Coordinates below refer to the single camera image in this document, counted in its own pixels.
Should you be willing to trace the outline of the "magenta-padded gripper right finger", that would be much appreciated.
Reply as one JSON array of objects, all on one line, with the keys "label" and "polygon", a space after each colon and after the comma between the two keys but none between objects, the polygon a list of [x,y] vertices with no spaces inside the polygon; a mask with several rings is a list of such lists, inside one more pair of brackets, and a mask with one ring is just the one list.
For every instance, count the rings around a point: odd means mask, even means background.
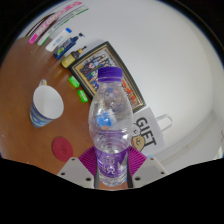
[{"label": "magenta-padded gripper right finger", "polygon": [[154,156],[145,156],[131,147],[128,157],[127,184],[129,188],[140,188],[168,175],[166,169]]}]

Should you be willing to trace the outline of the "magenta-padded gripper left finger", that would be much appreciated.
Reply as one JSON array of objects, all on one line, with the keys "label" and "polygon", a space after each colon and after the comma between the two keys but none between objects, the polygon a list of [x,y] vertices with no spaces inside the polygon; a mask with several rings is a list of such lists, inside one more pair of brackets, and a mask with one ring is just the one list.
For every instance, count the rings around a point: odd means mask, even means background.
[{"label": "magenta-padded gripper left finger", "polygon": [[84,188],[97,187],[99,178],[94,148],[90,147],[79,157],[71,157],[58,176]]}]

